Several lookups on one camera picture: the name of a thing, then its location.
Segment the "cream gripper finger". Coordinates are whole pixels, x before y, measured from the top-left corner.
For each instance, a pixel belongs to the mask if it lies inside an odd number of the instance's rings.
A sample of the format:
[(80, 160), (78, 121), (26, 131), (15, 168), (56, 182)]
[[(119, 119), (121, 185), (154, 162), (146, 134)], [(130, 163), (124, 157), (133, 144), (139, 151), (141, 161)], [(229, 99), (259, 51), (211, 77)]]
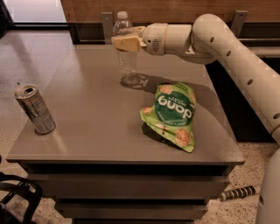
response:
[(133, 35), (141, 35), (142, 32), (144, 31), (145, 27), (144, 26), (136, 26), (131, 28), (130, 34)]
[(143, 39), (136, 35), (116, 36), (112, 37), (111, 41), (115, 49), (125, 52), (139, 52), (142, 48), (147, 46), (143, 42)]

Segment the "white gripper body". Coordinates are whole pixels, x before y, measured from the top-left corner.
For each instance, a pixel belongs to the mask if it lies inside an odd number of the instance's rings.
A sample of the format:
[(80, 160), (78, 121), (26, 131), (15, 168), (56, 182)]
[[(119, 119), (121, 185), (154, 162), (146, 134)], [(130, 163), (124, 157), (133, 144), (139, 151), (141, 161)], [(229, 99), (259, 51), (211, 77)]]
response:
[(150, 24), (143, 30), (143, 48), (150, 55), (165, 55), (165, 31), (168, 24)]

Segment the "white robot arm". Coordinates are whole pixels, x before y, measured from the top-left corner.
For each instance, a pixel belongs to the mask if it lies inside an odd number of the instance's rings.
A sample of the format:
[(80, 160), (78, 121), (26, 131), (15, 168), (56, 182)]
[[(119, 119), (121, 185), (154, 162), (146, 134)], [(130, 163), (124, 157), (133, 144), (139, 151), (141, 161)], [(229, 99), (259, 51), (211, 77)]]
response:
[(151, 24), (118, 34), (113, 46), (121, 51), (150, 55), (173, 54), (192, 63), (219, 61), (255, 111), (263, 126), (280, 144), (280, 75), (264, 63), (213, 14), (194, 24)]

